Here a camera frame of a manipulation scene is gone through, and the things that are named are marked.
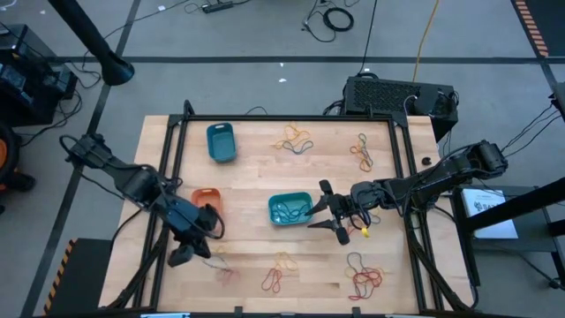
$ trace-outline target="wooden tabletop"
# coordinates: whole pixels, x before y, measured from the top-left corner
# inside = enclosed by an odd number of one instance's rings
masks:
[[[167,117],[146,117],[139,139],[136,163],[159,165]],[[419,170],[425,169],[425,156],[439,160],[433,130],[428,117],[409,117],[414,155]],[[274,144],[283,138],[286,122],[231,122],[236,134],[237,159],[218,164],[207,152],[206,129],[213,122],[190,122],[180,170],[184,180],[178,194],[190,200],[194,190],[219,189],[222,195],[225,236],[209,239],[211,250],[221,253],[239,275],[229,282],[222,280],[219,269],[209,268],[195,257],[176,268],[165,267],[162,278],[160,311],[233,312],[242,306],[247,313],[350,313],[360,307],[365,314],[417,313],[413,278],[406,245],[403,221],[395,210],[375,209],[380,223],[370,227],[370,238],[360,232],[351,234],[351,242],[341,246],[328,230],[307,229],[305,225],[274,226],[268,217],[267,201],[279,193],[308,192],[314,204],[320,198],[318,182],[330,181],[335,193],[348,194],[360,181],[394,178],[395,166],[388,128],[375,122],[297,122],[299,130],[311,134],[314,147],[302,155]],[[350,153],[358,134],[367,137],[367,149],[374,160],[372,171],[359,169],[359,159]],[[403,138],[397,131],[403,154],[403,170],[408,167]],[[168,173],[172,169],[176,145],[173,142]],[[450,211],[447,200],[438,205]],[[123,222],[136,208],[126,202]],[[315,215],[311,222],[330,218],[329,211]],[[100,305],[107,305],[127,285],[139,266],[147,229],[148,214],[128,224],[117,237],[110,258]],[[456,227],[445,216],[430,211],[428,223],[438,270],[449,285],[470,304],[469,278]],[[170,239],[168,252],[178,243]],[[282,270],[278,293],[263,291],[261,282],[275,265],[277,252],[286,252],[298,264],[298,270]],[[349,300],[354,286],[345,274],[350,252],[363,255],[367,267],[381,268],[384,278],[370,299]],[[433,307],[428,276],[423,270],[427,304]],[[148,304],[154,274],[148,275],[144,304]]]

